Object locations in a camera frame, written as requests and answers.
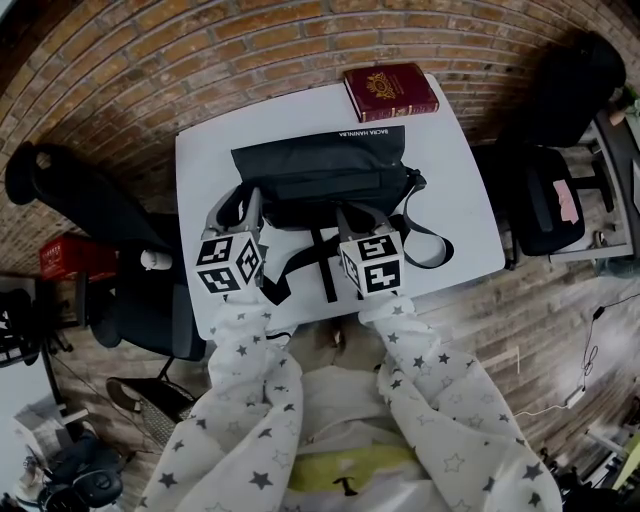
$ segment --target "white table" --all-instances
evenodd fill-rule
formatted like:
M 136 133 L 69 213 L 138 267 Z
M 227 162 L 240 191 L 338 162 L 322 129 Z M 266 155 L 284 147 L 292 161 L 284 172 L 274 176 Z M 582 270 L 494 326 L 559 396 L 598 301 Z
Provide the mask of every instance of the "white table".
M 406 265 L 405 293 L 415 297 L 495 272 L 504 266 L 500 237 L 489 199 L 460 125 L 435 78 L 427 75 L 440 109 L 433 114 L 387 119 L 362 125 L 342 84 L 319 87 L 263 101 L 206 121 L 180 133 L 176 142 L 178 209 L 189 291 L 205 339 L 220 298 L 211 296 L 190 271 L 200 249 L 209 210 L 241 182 L 231 150 L 263 142 L 323 132 L 405 125 L 403 163 L 419 169 L 427 187 L 410 203 L 410 216 L 448 238 L 451 261 L 434 270 Z M 324 230 L 323 237 L 335 230 Z M 289 257 L 312 245 L 309 232 L 286 232 L 265 226 L 260 243 L 269 246 L 265 273 L 277 280 Z M 406 248 L 421 259 L 436 257 L 441 244 L 413 234 Z M 318 265 L 289 275 L 291 296 L 274 309 L 270 329 L 358 311 L 362 301 L 344 276 L 338 258 L 330 259 L 338 301 L 327 303 Z

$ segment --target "white cable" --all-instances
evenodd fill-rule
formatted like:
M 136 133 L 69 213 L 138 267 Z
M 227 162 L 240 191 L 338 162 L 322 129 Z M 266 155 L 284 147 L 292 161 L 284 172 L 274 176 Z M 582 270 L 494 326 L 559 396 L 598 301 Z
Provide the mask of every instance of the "white cable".
M 527 412 L 527 411 L 522 411 L 522 412 L 519 412 L 518 414 L 516 414 L 515 417 L 517 418 L 518 416 L 521 416 L 523 414 L 526 414 L 527 416 L 538 416 L 539 414 L 551 411 L 552 409 L 568 409 L 568 407 L 566 405 L 552 405 L 551 407 L 547 407 L 546 409 L 543 409 L 540 412 L 530 413 L 530 412 Z

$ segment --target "gold emblem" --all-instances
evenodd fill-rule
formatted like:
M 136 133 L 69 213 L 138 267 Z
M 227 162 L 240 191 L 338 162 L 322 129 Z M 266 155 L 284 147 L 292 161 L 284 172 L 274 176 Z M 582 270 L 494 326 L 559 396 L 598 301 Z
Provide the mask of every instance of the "gold emblem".
M 367 89 L 375 94 L 376 98 L 385 100 L 396 99 L 396 92 L 393 90 L 391 82 L 383 72 L 374 73 L 367 77 Z

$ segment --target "red box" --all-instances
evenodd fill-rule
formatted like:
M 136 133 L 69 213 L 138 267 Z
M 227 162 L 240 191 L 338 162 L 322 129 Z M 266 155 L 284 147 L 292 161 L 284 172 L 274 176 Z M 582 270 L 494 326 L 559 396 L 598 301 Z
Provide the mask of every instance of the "red box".
M 116 250 L 89 238 L 64 234 L 40 249 L 40 272 L 44 280 L 73 280 L 87 272 L 89 281 L 116 275 Z

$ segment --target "chair backrest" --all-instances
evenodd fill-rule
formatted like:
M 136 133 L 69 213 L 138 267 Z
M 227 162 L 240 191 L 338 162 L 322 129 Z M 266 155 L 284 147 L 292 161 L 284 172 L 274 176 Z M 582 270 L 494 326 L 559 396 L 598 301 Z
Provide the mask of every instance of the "chair backrest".
M 170 248 L 139 203 L 63 146 L 22 144 L 7 164 L 6 188 L 13 202 L 39 199 L 97 240 Z
M 572 48 L 557 47 L 543 61 L 532 101 L 517 112 L 500 141 L 574 146 L 625 80 L 620 54 L 594 32 Z

